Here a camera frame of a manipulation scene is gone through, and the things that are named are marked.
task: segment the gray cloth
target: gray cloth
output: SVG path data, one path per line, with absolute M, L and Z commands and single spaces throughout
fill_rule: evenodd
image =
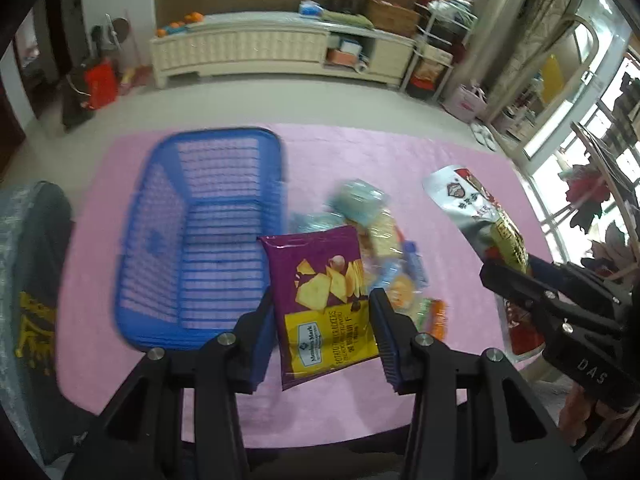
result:
M 93 418 L 62 396 L 54 368 L 71 227 L 69 202 L 54 184 L 0 192 L 0 402 L 41 465 L 72 452 Z

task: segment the wicker cabinet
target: wicker cabinet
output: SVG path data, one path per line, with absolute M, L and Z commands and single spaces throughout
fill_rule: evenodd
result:
M 361 35 L 372 45 L 368 70 L 336 70 L 324 63 L 330 34 Z M 329 23 L 273 23 L 232 19 L 221 27 L 194 30 L 151 40 L 156 84 L 172 75 L 300 73 L 341 76 L 399 85 L 414 47 L 413 40 L 378 30 Z

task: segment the blue snack package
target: blue snack package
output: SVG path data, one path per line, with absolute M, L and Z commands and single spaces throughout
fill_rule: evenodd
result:
M 407 274 L 412 280 L 414 280 L 415 286 L 418 290 L 423 290 L 429 285 L 429 279 L 426 271 L 424 270 L 422 257 L 418 253 L 418 248 L 415 242 L 405 240 L 402 243 L 402 252 L 404 253 Z

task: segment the white slippers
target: white slippers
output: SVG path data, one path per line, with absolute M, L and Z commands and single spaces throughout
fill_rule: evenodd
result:
M 484 124 L 478 123 L 471 123 L 469 126 L 471 127 L 471 131 L 479 144 L 488 147 L 492 152 L 497 149 L 494 136 L 492 136 L 489 128 L 484 126 Z

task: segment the purple snack bag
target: purple snack bag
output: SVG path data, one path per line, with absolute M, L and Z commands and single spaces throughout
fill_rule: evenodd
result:
M 378 355 L 355 228 L 259 240 L 269 259 L 283 390 Z

